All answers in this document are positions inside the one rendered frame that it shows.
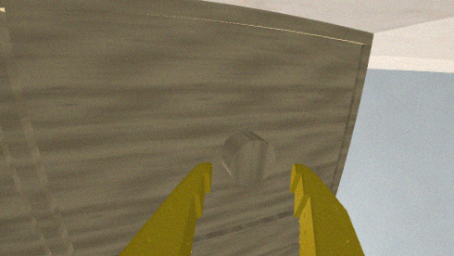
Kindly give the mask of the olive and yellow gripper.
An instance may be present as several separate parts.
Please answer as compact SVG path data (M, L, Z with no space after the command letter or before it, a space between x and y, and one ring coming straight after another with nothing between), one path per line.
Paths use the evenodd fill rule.
M119 256L191 256L211 179L212 163L195 166ZM290 192L299 218L299 256L365 256L347 210L315 172L295 163Z

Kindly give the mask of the brown wooden chest of drawers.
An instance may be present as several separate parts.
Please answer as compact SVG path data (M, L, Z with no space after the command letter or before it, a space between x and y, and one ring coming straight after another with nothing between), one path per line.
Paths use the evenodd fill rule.
M5 7L105 11L231 22L362 44L353 94L330 190L336 196L353 135L374 33L315 19L203 0L0 0L0 125L36 221L53 256L104 256L70 241L50 186L22 92ZM294 210L194 237L192 251L299 220Z

